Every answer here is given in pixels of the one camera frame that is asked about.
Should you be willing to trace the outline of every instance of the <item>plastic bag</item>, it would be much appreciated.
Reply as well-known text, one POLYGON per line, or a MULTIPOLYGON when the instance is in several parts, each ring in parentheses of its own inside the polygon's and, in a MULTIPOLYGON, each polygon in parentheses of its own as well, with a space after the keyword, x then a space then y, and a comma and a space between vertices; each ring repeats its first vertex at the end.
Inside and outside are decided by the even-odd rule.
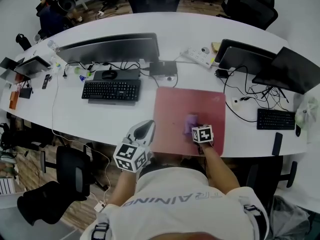
POLYGON ((304 130, 308 130, 317 120, 319 103, 309 94, 302 97, 302 101, 295 113, 295 123, 304 130))
POLYGON ((269 216, 270 231, 268 240, 301 240, 310 230, 309 214, 300 207, 273 197, 269 216))

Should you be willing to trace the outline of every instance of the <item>wooden floor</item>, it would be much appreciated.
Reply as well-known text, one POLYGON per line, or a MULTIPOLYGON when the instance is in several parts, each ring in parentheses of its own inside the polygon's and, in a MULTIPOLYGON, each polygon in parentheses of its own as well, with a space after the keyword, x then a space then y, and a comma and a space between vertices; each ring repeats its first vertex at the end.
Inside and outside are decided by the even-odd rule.
MULTIPOLYGON (((209 3, 203 2, 201 0, 196 0, 191 2, 191 0, 181 0, 178 6, 178 12, 185 13, 196 13, 215 16, 217 14, 223 14, 221 8, 221 3, 223 0, 215 0, 212 6, 209 3)), ((78 6, 78 11, 83 15, 84 23, 96 20, 96 15, 98 10, 101 8, 102 3, 98 1, 92 1, 87 3, 88 10, 84 11, 82 6, 78 6)), ((132 10, 129 3, 126 0, 120 0, 118 3, 118 10, 110 8, 104 11, 104 17, 116 17, 117 15, 131 14, 132 10)), ((72 140, 78 140, 83 143, 90 142, 85 139, 78 139, 73 136, 68 136, 72 140)), ((94 142, 94 148, 108 157, 112 157, 115 150, 114 146, 94 142)), ((46 159, 48 162, 56 162, 56 150, 57 146, 60 146, 59 141, 55 141, 55 146, 47 146, 44 150, 46 151, 46 159)), ((83 149, 83 145, 77 142, 71 142, 71 147, 77 148, 79 150, 83 149)), ((24 153, 25 149, 18 147, 18 153, 24 153)), ((17 167, 19 169, 18 177, 20 180, 20 189, 33 190, 46 184, 49 181, 56 181, 56 170, 48 168, 47 173, 41 172, 40 169, 40 152, 30 151, 27 157, 24 155, 17 156, 17 167)), ((102 185, 108 183, 105 177, 105 167, 107 165, 107 159, 101 156, 100 166, 97 168, 97 177, 102 185)), ((120 169, 118 169, 115 163, 112 161, 108 166, 106 173, 109 177, 111 187, 105 195, 106 202, 114 190, 114 187, 118 181, 120 175, 120 169)), ((104 192, 100 190, 95 185, 91 186, 91 192, 95 194, 98 200, 103 200, 104 192)), ((89 224, 91 224, 95 218, 96 213, 94 211, 94 206, 97 204, 96 198, 91 194, 87 201, 74 202, 65 212, 62 220, 68 224, 77 227, 80 230, 84 230, 89 224)))

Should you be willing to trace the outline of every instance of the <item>keyboard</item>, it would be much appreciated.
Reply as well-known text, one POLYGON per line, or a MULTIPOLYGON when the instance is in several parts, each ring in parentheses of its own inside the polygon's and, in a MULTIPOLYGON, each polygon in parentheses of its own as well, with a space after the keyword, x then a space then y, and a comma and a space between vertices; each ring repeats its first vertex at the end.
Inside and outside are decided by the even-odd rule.
POLYGON ((135 103, 139 99, 140 80, 85 81, 82 99, 135 103))
POLYGON ((295 126, 294 112, 258 108, 258 130, 294 130, 295 126))

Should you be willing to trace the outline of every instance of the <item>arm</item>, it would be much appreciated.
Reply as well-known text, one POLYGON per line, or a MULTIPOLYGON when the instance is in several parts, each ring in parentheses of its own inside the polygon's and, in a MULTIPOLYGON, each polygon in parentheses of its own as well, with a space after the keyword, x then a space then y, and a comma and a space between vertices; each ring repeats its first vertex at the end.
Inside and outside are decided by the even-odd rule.
POLYGON ((122 206, 129 198, 135 194, 136 174, 124 170, 121 172, 115 189, 108 201, 108 204, 122 206))
POLYGON ((208 143, 200 145, 204 152, 214 186, 225 195, 233 189, 240 188, 236 176, 220 158, 215 149, 208 143))

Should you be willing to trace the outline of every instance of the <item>red mat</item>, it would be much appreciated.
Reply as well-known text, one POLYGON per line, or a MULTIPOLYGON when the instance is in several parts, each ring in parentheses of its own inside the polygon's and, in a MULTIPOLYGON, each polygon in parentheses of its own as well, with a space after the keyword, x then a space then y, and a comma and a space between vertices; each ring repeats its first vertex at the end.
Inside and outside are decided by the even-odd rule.
POLYGON ((191 136, 186 137, 188 114, 198 115, 199 124, 212 125, 214 148, 221 156, 224 151, 226 96, 222 92, 160 87, 156 91, 153 120, 155 134, 153 152, 198 156, 191 136))

